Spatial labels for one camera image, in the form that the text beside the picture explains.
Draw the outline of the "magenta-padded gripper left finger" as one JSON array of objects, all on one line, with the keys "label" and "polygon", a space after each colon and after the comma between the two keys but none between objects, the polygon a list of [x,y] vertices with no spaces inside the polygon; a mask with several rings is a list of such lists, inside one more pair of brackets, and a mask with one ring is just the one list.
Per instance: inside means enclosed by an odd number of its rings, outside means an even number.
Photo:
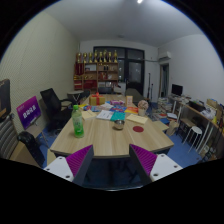
[{"label": "magenta-padded gripper left finger", "polygon": [[93,146],[89,145],[67,157],[57,157],[45,171],[81,186],[93,156]]}]

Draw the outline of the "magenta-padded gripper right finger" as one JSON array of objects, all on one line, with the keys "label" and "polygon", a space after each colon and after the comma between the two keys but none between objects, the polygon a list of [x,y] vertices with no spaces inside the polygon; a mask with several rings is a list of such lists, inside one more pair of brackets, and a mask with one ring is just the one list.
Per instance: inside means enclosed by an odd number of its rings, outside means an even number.
[{"label": "magenta-padded gripper right finger", "polygon": [[159,180],[182,169],[166,154],[154,154],[144,148],[130,144],[129,155],[143,185]]}]

